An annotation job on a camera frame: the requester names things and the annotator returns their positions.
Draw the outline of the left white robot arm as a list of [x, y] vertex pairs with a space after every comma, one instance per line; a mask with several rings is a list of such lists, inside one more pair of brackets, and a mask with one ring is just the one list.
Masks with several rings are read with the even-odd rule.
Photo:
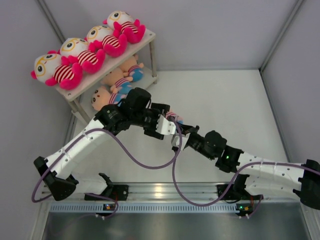
[[130, 126], [142, 127], [145, 135], [159, 140], [173, 134], [175, 128], [166, 118], [169, 110], [167, 104], [152, 103], [151, 94], [145, 89], [132, 89], [119, 103], [103, 106], [82, 132], [56, 153], [36, 158], [33, 164], [41, 176], [40, 181], [56, 201], [75, 193], [109, 199], [114, 185], [106, 174], [81, 179], [73, 170], [96, 147]]

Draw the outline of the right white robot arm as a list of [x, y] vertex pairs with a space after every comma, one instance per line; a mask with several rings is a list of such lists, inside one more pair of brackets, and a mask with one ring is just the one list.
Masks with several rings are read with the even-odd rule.
[[201, 136], [198, 126], [179, 124], [178, 128], [186, 138], [184, 147], [214, 160], [220, 171], [235, 174], [233, 192], [238, 198], [248, 195], [292, 198], [319, 210], [319, 162], [312, 159], [304, 163], [275, 162], [229, 146], [215, 130]]

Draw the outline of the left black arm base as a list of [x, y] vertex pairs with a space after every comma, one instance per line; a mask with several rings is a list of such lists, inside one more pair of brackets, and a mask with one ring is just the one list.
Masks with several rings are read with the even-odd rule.
[[115, 184], [108, 186], [100, 195], [91, 196], [84, 195], [85, 201], [102, 201], [108, 198], [109, 201], [126, 201], [129, 194], [129, 186], [127, 184]]

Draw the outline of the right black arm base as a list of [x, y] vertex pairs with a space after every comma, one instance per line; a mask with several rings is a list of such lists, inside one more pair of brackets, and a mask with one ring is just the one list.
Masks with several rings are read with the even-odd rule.
[[[227, 184], [218, 184], [216, 186], [217, 188], [217, 193], [218, 196], [220, 197], [225, 190], [227, 189]], [[260, 199], [260, 195], [251, 195], [250, 193], [248, 193], [246, 190], [244, 189], [238, 189], [236, 187], [234, 187], [234, 185], [232, 184], [231, 187], [229, 188], [229, 190], [226, 192], [226, 194], [221, 198], [224, 201], [249, 201], [249, 200], [259, 200]]]

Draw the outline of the boy plush showing black hair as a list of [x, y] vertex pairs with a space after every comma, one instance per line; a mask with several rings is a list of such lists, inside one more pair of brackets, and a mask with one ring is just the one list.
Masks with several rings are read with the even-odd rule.
[[172, 112], [172, 111], [169, 111], [165, 114], [165, 118], [169, 121], [175, 121], [179, 124], [183, 124], [184, 123], [184, 120], [181, 116], [179, 116], [178, 114]]

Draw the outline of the boy plush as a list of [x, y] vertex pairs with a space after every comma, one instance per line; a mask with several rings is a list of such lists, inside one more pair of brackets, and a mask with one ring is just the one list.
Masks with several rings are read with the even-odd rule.
[[96, 89], [91, 98], [91, 105], [94, 110], [100, 111], [106, 105], [117, 105], [127, 95], [120, 93], [110, 93], [104, 86]]

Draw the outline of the panda plush with glasses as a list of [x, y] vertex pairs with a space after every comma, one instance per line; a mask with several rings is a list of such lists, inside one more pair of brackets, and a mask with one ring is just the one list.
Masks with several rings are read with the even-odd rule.
[[30, 75], [49, 87], [72, 90], [81, 83], [83, 70], [79, 63], [70, 63], [65, 56], [49, 52], [36, 58]]
[[59, 49], [59, 53], [70, 63], [78, 63], [83, 71], [94, 74], [98, 72], [106, 59], [103, 49], [95, 51], [95, 46], [82, 38], [67, 38]]
[[128, 40], [125, 34], [114, 31], [108, 26], [92, 27], [84, 38], [95, 50], [102, 49], [108, 56], [120, 57], [127, 49]]
[[102, 23], [120, 34], [124, 34], [130, 44], [139, 43], [146, 32], [146, 26], [125, 11], [112, 12]]

